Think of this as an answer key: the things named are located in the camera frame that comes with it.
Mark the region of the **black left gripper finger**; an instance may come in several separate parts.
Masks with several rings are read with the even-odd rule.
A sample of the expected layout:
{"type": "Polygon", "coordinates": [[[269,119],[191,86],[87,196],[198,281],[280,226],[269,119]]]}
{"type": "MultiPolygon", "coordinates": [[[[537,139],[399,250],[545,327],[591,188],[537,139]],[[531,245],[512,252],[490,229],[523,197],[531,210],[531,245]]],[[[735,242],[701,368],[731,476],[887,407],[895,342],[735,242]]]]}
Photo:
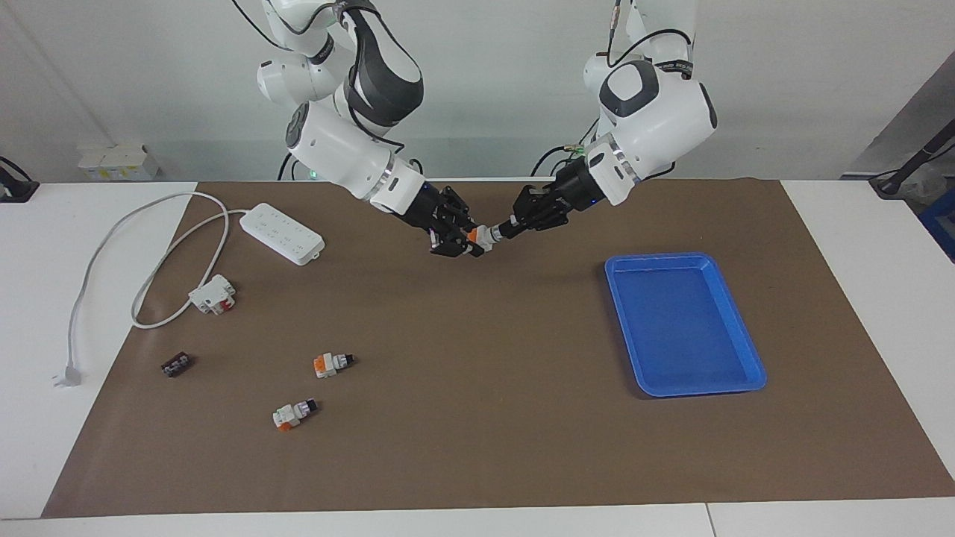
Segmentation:
{"type": "Polygon", "coordinates": [[[513,204],[516,224],[549,224],[560,217],[558,193],[549,186],[523,186],[513,204]]]}
{"type": "Polygon", "coordinates": [[[515,201],[516,233],[544,231],[569,223],[567,214],[573,207],[564,200],[515,201]]]}

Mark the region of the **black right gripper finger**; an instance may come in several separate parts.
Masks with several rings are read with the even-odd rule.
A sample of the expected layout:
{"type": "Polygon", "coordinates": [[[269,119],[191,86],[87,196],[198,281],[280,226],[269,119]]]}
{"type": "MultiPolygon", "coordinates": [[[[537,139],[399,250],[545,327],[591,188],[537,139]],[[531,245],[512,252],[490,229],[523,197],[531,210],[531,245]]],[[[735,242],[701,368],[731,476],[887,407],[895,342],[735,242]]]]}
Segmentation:
{"type": "Polygon", "coordinates": [[[476,242],[478,231],[480,231],[480,225],[468,224],[464,228],[452,225],[447,229],[430,227],[429,252],[443,257],[458,257],[465,254],[480,257],[485,254],[485,248],[476,242]]]}
{"type": "Polygon", "coordinates": [[[470,207],[465,203],[463,198],[454,191],[453,187],[445,186],[443,190],[440,191],[440,196],[443,200],[440,207],[440,215],[445,222],[461,229],[463,232],[470,232],[478,226],[471,217],[470,207]]]}

